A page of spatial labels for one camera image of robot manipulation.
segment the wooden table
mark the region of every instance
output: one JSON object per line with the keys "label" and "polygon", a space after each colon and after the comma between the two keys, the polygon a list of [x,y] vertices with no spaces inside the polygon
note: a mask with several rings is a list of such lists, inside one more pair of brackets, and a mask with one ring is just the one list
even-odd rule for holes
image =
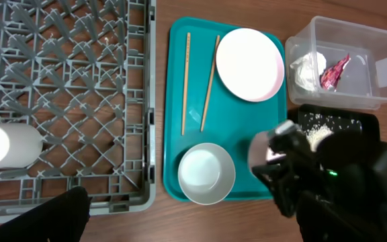
{"label": "wooden table", "polygon": [[[301,241],[296,221],[281,216],[273,201],[199,206],[178,202],[166,193],[161,177],[165,80],[169,30],[180,17],[254,28],[284,43],[316,15],[387,30],[387,17],[322,0],[157,0],[157,197],[144,212],[92,217],[82,241]],[[372,113],[387,141],[387,104]]]}

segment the gray dish rack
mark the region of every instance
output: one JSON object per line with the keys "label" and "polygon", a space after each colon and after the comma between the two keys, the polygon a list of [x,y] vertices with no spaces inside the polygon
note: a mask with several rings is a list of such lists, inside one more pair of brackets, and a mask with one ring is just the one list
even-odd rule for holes
{"label": "gray dish rack", "polygon": [[0,223],[75,186],[91,215],[155,199],[156,0],[0,2],[0,123],[44,150],[0,169]]}

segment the white plate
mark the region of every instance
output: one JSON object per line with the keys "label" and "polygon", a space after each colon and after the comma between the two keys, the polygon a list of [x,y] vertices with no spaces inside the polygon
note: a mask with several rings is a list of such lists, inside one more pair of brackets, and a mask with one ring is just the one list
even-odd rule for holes
{"label": "white plate", "polygon": [[277,46],[265,34],[248,28],[223,37],[216,66],[225,86],[250,102],[273,97],[284,79],[284,63]]}
{"label": "white plate", "polygon": [[210,205],[222,201],[235,182],[235,166],[222,147],[202,143],[181,158],[179,184],[192,202]]}

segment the white cup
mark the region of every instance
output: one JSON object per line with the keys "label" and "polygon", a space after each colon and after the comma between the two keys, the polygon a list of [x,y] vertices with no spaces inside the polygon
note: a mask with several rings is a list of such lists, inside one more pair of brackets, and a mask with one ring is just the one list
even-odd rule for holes
{"label": "white cup", "polygon": [[33,163],[43,148],[41,134],[27,124],[0,124],[0,168]]}

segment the clear plastic container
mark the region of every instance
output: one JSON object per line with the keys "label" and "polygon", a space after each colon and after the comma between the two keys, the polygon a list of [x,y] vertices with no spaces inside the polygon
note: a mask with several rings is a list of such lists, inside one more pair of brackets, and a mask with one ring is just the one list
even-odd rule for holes
{"label": "clear plastic container", "polygon": [[[312,76],[316,91],[295,83],[298,58],[312,53]],[[336,91],[320,86],[316,53],[323,54],[327,68],[347,54],[347,64]],[[387,31],[316,16],[296,36],[286,41],[286,73],[289,96],[295,104],[315,104],[335,108],[378,109],[387,103]]]}

